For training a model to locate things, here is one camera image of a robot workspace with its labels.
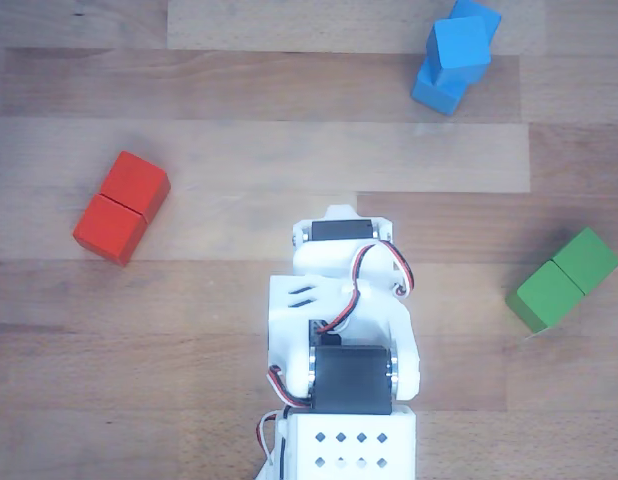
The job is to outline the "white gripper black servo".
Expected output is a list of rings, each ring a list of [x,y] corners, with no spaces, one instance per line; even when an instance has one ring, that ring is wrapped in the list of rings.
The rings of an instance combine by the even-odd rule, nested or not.
[[[386,218],[360,218],[348,204],[327,207],[320,219],[301,220],[292,229],[292,271],[296,275],[349,278],[358,250],[369,245],[360,276],[389,288],[405,287],[405,267],[387,243],[393,224]]]

